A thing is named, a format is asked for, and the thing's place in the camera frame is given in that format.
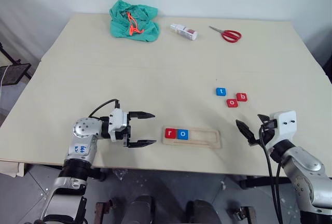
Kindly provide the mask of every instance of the white wall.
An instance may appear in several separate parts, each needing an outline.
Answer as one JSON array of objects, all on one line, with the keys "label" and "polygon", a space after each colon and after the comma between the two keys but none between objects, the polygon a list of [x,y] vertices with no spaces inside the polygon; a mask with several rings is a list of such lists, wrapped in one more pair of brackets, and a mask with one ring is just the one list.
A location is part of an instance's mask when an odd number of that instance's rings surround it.
[{"label": "white wall", "polygon": [[[116,0],[0,0],[0,41],[36,67],[73,12],[104,12]],[[168,16],[291,20],[320,64],[332,51],[332,0],[125,0]]]}]

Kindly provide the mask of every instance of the black cable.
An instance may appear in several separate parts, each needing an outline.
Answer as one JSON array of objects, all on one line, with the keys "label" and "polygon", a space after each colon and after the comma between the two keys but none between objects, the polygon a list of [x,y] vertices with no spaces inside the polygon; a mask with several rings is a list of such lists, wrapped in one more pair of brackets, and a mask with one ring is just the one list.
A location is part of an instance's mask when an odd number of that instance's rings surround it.
[{"label": "black cable", "polygon": [[279,214],[279,211],[278,211],[277,204],[276,204],[276,197],[275,197],[274,181],[273,181],[273,175],[272,175],[271,162],[270,162],[270,157],[268,155],[268,152],[266,150],[266,147],[265,147],[265,144],[264,144],[264,141],[263,141],[262,132],[263,132],[263,127],[260,127],[260,129],[259,129],[259,141],[260,141],[260,144],[263,148],[263,151],[264,151],[264,154],[265,154],[265,157],[266,157],[266,161],[268,163],[268,170],[269,170],[269,177],[270,177],[270,180],[271,180],[271,191],[272,191],[274,210],[275,210],[275,213],[276,213],[276,217],[278,218],[279,224],[283,224],[282,219],[281,219],[280,214]]},{"label": "black cable", "polygon": [[93,112],[90,113],[89,118],[92,118],[92,115],[94,115],[94,113],[96,111],[98,111],[100,108],[102,108],[103,106],[105,106],[105,105],[107,105],[107,104],[109,104],[111,102],[115,102],[115,108],[120,108],[119,100],[112,99],[112,100],[106,101],[104,104],[101,104],[99,107],[97,107],[95,110],[93,110]]},{"label": "black cable", "polygon": [[277,206],[278,206],[278,212],[282,223],[282,213],[281,213],[281,205],[280,205],[280,194],[279,194],[279,176],[280,176],[280,169],[281,169],[281,163],[278,164],[278,169],[276,171],[276,177],[275,177],[275,191],[276,191],[276,200],[277,200]]}]

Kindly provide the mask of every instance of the wooden table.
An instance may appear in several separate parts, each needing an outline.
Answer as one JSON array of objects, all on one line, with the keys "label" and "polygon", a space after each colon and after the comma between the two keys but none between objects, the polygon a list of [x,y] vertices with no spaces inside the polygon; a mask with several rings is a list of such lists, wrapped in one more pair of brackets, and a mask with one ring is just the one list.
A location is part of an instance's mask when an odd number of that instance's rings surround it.
[{"label": "wooden table", "polygon": [[[235,120],[257,134],[257,114],[292,109],[294,144],[332,176],[331,84],[289,22],[162,17],[155,19],[158,40],[145,43],[112,37],[109,21],[109,15],[71,18],[0,128],[0,159],[62,164],[74,122],[118,98],[124,111],[156,115],[131,125],[133,141],[157,143],[129,149],[100,140],[94,166],[268,175],[262,149],[248,146]],[[197,30],[198,38],[175,34],[171,23]],[[242,39],[230,44],[209,25],[238,30]],[[227,88],[226,97],[216,96],[217,87]],[[228,108],[226,99],[238,92],[249,101]],[[164,125],[219,130],[222,149],[163,145]]]}]

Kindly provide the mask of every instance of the floor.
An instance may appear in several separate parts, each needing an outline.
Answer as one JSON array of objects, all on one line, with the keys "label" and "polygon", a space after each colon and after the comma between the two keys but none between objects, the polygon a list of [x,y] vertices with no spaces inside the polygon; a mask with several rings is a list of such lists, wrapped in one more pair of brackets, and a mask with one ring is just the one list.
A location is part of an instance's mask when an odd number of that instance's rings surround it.
[{"label": "floor", "polygon": [[[24,177],[11,178],[0,174],[0,223],[24,224],[38,219],[45,196],[59,170],[46,166],[31,166]],[[203,199],[215,207],[222,224],[247,223],[236,221],[228,214],[234,206],[253,206],[257,223],[278,223],[274,213],[270,187],[241,189],[234,180],[239,176],[189,172],[110,170],[103,182],[88,179],[85,194],[86,219],[92,224],[96,202],[112,199],[111,212],[103,223],[118,224],[127,204],[139,195],[148,194],[156,201],[155,223],[179,223],[189,200]],[[290,184],[281,185],[281,203],[284,224],[299,221],[295,195]]]}]

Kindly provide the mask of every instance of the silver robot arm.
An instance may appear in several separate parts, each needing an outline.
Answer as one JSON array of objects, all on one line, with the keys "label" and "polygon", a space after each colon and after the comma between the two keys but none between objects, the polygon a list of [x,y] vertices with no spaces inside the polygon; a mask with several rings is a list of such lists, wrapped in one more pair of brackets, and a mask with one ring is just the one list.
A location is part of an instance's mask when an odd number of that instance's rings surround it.
[{"label": "silver robot arm", "polygon": [[155,140],[130,142],[131,118],[152,118],[154,115],[142,111],[125,113],[118,100],[110,116],[79,119],[73,126],[73,139],[64,160],[59,177],[49,192],[40,219],[43,222],[81,224],[84,222],[87,199],[83,197],[87,178],[91,175],[97,151],[97,140],[110,138],[112,142],[122,140],[129,148],[144,147]]},{"label": "silver robot arm", "polygon": [[[281,163],[294,186],[301,223],[332,223],[332,180],[325,174],[324,164],[291,142],[297,130],[295,111],[258,116],[270,157]],[[236,124],[250,145],[260,144],[245,123],[236,120]]]}]

